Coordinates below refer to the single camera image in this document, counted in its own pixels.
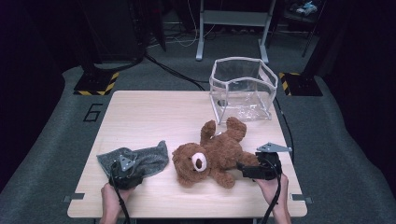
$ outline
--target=gray towel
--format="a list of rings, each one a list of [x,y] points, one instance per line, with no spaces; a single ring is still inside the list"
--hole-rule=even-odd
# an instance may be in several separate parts
[[[165,141],[161,141],[156,147],[148,147],[138,150],[121,147],[106,154],[96,156],[107,177],[110,177],[111,165],[114,161],[119,159],[120,155],[131,161],[136,157],[134,164],[135,173],[141,174],[143,177],[158,174],[169,162],[168,149]]]

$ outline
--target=table surface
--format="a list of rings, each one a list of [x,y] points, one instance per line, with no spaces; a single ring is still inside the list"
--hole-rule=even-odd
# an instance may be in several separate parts
[[[247,135],[241,145],[254,153],[268,142],[285,146],[274,107],[272,120],[247,121]],[[72,200],[70,217],[101,217],[101,187],[108,181],[97,155],[120,147],[131,150],[156,147],[162,140],[168,148],[169,163],[156,175],[147,177],[136,187],[126,202],[129,215],[136,218],[205,218],[263,217],[268,204],[258,185],[242,177],[238,170],[230,172],[235,186],[224,189],[208,177],[192,188],[177,182],[172,152],[180,145],[199,143],[202,126],[216,120],[208,91],[116,91],[87,159],[76,193],[82,200]],[[225,130],[217,126],[217,132]],[[288,152],[280,152],[283,173],[289,177],[289,194],[301,194],[300,185]],[[304,202],[289,199],[292,217],[307,213]]]

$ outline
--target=person's hand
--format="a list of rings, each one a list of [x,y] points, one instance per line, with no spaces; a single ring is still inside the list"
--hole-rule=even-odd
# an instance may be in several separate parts
[[[272,180],[254,179],[262,190],[262,195],[268,204],[272,202],[277,190],[277,178]],[[288,186],[289,179],[282,174],[280,177],[280,193],[277,199],[277,205],[273,209],[276,223],[291,223],[288,210]]]
[[[101,224],[113,224],[117,223],[117,218],[119,216],[120,211],[122,210],[120,207],[119,196],[117,195],[114,188],[106,183],[102,189],[102,209],[103,214],[100,219]],[[134,188],[123,190],[120,189],[119,193],[121,198],[125,201],[128,200]]]

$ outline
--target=clear plastic container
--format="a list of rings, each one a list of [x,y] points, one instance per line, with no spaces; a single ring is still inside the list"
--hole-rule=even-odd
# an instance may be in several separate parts
[[[241,121],[271,119],[277,76],[260,59],[218,59],[209,79],[210,98],[218,124],[228,117]]]

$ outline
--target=teddy bear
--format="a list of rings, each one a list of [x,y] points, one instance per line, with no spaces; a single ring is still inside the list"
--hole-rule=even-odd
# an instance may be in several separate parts
[[[236,168],[238,162],[259,165],[256,155],[244,151],[239,144],[246,135],[247,125],[229,117],[226,127],[225,132],[216,134],[216,122],[210,120],[201,129],[200,144],[187,143],[172,153],[181,186],[188,188],[211,176],[219,185],[230,189],[235,179],[227,170]]]

